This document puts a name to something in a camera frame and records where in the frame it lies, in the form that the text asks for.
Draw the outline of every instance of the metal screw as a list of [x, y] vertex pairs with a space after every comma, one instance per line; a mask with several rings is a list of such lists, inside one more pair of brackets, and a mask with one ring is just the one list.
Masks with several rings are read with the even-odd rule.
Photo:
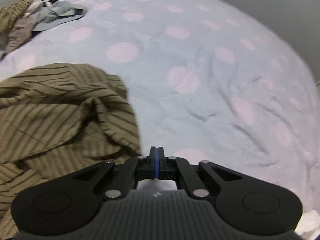
[[161, 196], [161, 193], [160, 192], [155, 192], [152, 194], [154, 197], [160, 197]]
[[209, 191], [203, 188], [196, 189], [193, 192], [193, 195], [195, 195], [196, 197], [207, 197], [209, 196], [209, 194], [210, 194]]
[[108, 198], [117, 198], [121, 196], [121, 192], [116, 189], [110, 189], [105, 192], [105, 195]]

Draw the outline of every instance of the ribbed black surface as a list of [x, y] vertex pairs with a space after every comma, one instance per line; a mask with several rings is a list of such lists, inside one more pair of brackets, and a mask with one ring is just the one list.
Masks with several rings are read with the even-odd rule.
[[21, 240], [300, 240], [294, 232], [252, 236], [226, 224], [207, 201], [189, 198], [184, 190], [134, 191], [106, 202], [85, 227], [63, 236], [21, 233]]

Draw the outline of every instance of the blue strip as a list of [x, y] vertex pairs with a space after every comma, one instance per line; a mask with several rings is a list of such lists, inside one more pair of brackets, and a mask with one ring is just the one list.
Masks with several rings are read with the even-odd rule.
[[155, 152], [155, 179], [159, 179], [159, 151], [156, 148]]

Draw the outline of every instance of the round pad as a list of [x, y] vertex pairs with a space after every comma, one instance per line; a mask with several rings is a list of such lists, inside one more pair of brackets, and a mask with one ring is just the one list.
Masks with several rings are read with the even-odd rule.
[[259, 236], [294, 229], [302, 214], [301, 202], [295, 194], [254, 178], [226, 183], [215, 206], [229, 225]]
[[280, 205], [277, 197], [270, 193], [250, 193], [243, 199], [244, 206], [254, 213], [269, 214], [276, 211]]
[[33, 205], [39, 212], [57, 214], [70, 206], [70, 197], [60, 192], [47, 192], [38, 196]]

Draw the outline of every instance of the light blue bedsheet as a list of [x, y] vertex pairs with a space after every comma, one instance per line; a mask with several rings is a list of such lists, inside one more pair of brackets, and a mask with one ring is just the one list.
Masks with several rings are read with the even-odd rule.
[[56, 62], [121, 76], [142, 153], [164, 146], [284, 186], [320, 211], [319, 97], [288, 44], [220, 0], [67, 0], [80, 20], [40, 33], [0, 77]]

